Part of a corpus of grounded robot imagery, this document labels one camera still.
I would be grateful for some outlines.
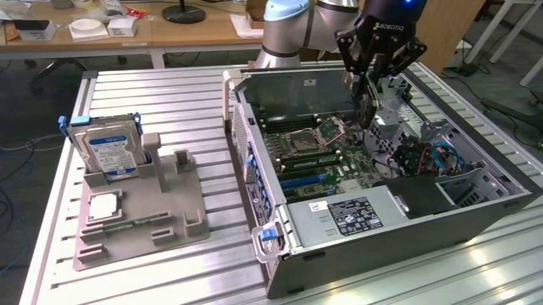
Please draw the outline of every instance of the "robotiq logo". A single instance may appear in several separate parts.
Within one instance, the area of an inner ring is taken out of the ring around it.
[[[373,30],[376,29],[385,29],[385,30],[396,30],[403,31],[403,25],[393,25],[393,24],[380,24],[379,22],[375,23]]]

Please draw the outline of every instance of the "blue hard drive label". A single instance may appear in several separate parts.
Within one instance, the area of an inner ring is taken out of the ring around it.
[[[124,135],[89,140],[92,153],[101,171],[114,179],[136,170],[136,161],[126,150],[128,139]]]
[[[328,204],[341,235],[348,236],[383,226],[365,197]]]

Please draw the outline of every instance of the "hard drive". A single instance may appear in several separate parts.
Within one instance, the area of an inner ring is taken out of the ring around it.
[[[137,176],[136,167],[148,162],[138,113],[98,118],[77,116],[68,126],[65,120],[64,116],[58,119],[60,130],[76,146],[86,172],[102,172],[109,181]]]

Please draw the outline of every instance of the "motherboard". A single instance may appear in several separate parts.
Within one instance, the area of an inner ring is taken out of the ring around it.
[[[313,128],[263,133],[288,203],[365,189],[383,180],[355,125],[341,116],[313,119]]]

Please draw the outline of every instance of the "desk lamp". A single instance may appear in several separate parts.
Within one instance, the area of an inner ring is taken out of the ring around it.
[[[205,19],[205,11],[194,6],[185,5],[185,0],[178,0],[180,5],[162,9],[161,16],[177,24],[194,24]]]

